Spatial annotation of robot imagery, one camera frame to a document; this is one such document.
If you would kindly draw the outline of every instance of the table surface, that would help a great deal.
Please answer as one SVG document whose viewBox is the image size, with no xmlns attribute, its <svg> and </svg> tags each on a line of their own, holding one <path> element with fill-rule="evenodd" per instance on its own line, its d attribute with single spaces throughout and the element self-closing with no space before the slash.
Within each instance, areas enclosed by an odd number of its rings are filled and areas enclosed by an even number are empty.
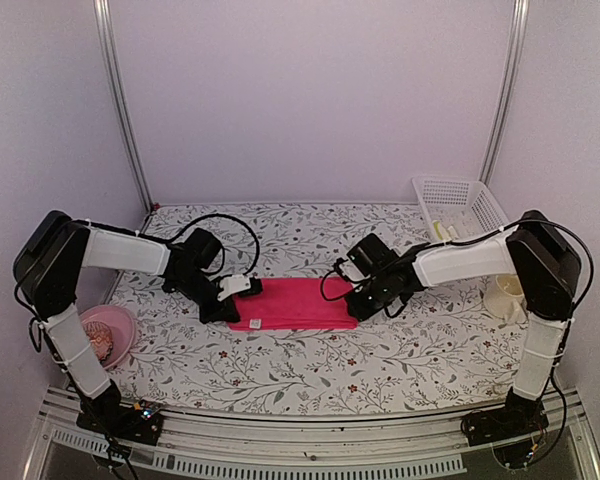
<svg viewBox="0 0 600 480">
<path fill-rule="evenodd" d="M 162 207 L 147 233 L 169 237 L 197 216 L 234 215 L 260 237 L 260 277 L 320 277 L 365 235 L 404 251 L 427 241 L 414 205 L 249 204 Z M 240 273 L 253 241 L 226 219 L 200 227 L 224 244 L 224 272 Z M 504 398 L 526 325 L 500 327 L 482 305 L 487 279 L 430 288 L 398 318 L 348 331 L 232 332 L 202 325 L 197 306 L 127 272 L 111 303 L 136 315 L 137 337 L 111 376 L 123 395 L 174 406 L 257 414 L 353 415 L 466 406 Z"/>
</svg>

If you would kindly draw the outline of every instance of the white plastic cup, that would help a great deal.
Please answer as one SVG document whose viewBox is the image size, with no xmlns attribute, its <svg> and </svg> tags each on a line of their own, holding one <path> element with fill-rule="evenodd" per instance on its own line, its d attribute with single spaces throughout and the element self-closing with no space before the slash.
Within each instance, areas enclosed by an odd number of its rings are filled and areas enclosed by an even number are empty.
<svg viewBox="0 0 600 480">
<path fill-rule="evenodd" d="M 491 280 L 483 299 L 484 307 L 505 325 L 524 323 L 524 292 L 517 275 L 496 275 Z"/>
</svg>

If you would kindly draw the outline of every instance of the metal frame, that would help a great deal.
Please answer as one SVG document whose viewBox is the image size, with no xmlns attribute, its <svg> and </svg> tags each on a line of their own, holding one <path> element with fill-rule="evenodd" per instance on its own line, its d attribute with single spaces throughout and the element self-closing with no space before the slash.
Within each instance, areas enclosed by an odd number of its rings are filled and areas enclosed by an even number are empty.
<svg viewBox="0 0 600 480">
<path fill-rule="evenodd" d="M 502 136 L 504 135 L 509 106 L 511 104 L 511 98 L 513 97 L 513 88 L 518 74 L 518 65 L 520 64 L 520 57 L 522 55 L 528 11 L 529 0 L 515 0 L 511 34 L 509 36 L 509 50 L 507 53 L 504 78 L 502 80 L 502 90 L 500 91 L 500 100 L 491 129 L 491 135 L 489 136 L 487 153 L 478 178 L 485 185 L 489 185 L 491 177 L 493 176 L 498 152 L 500 150 L 500 143 L 502 142 Z"/>
<path fill-rule="evenodd" d="M 585 478 L 600 479 L 595 448 L 587 448 L 588 424 L 577 392 L 565 391 L 567 425 L 580 432 L 578 452 Z M 550 431 L 559 428 L 562 402 L 556 392 L 544 397 Z M 488 409 L 496 402 L 481 404 Z M 396 469 L 440 465 L 463 453 L 510 444 L 526 436 L 494 444 L 470 447 L 460 432 L 466 407 L 456 412 L 410 412 L 369 416 L 330 416 L 308 420 L 283 415 L 244 415 L 229 412 L 170 407 L 162 410 L 164 430 L 156 447 L 122 442 L 132 447 L 131 463 L 138 467 L 177 473 L 193 478 L 256 478 L 321 480 L 365 478 L 373 471 L 379 478 L 431 478 L 425 475 L 395 476 Z M 79 429 L 75 421 L 80 402 L 75 393 L 50 388 L 36 420 L 37 442 L 25 480 L 38 480 L 50 443 L 56 442 L 102 456 L 101 435 Z M 453 473 L 461 473 L 462 462 Z M 234 474 L 220 469 L 233 468 Z M 383 477 L 380 472 L 387 472 Z"/>
<path fill-rule="evenodd" d="M 100 36 L 100 46 L 102 47 L 102 55 L 109 79 L 109 86 L 111 87 L 113 103 L 118 114 L 122 140 L 124 141 L 127 158 L 131 166 L 131 173 L 138 189 L 142 206 L 145 212 L 149 213 L 153 208 L 154 201 L 151 198 L 149 184 L 140 161 L 138 146 L 131 126 L 131 117 L 124 96 L 120 66 L 118 65 L 116 45 L 113 37 L 111 14 L 109 12 L 109 0 L 94 0 L 94 6 L 96 22 L 98 24 L 98 35 Z"/>
</svg>

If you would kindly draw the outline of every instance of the pink bowl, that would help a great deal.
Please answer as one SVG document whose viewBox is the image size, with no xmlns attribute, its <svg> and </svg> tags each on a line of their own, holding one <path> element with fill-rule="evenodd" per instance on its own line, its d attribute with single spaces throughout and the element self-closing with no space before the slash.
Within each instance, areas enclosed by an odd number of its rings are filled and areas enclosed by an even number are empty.
<svg viewBox="0 0 600 480">
<path fill-rule="evenodd" d="M 136 338 L 136 320 L 126 308 L 115 305 L 99 305 L 80 315 L 83 325 L 97 321 L 106 324 L 113 335 L 113 350 L 102 366 L 110 370 L 125 357 Z"/>
</svg>

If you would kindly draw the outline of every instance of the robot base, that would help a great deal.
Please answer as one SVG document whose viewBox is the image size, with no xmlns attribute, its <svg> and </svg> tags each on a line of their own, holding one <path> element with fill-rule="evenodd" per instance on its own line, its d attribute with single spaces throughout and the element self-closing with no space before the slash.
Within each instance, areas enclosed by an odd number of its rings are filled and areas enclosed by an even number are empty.
<svg viewBox="0 0 600 480">
<path fill-rule="evenodd" d="M 469 445 L 483 445 L 543 430 L 549 426 L 541 400 L 527 400 L 509 390 L 504 407 L 472 412 L 462 418 Z"/>
<path fill-rule="evenodd" d="M 142 412 L 130 407 L 118 406 L 116 418 L 121 420 L 116 428 L 111 429 L 109 433 L 115 438 L 128 440 L 130 442 L 142 443 L 144 445 L 156 446 L 158 438 L 162 433 L 162 422 L 164 418 L 159 413 L 155 413 L 149 418 L 142 416 Z M 83 412 L 78 415 L 76 425 L 85 430 L 104 434 L 101 423 L 95 422 L 91 415 Z"/>
</svg>

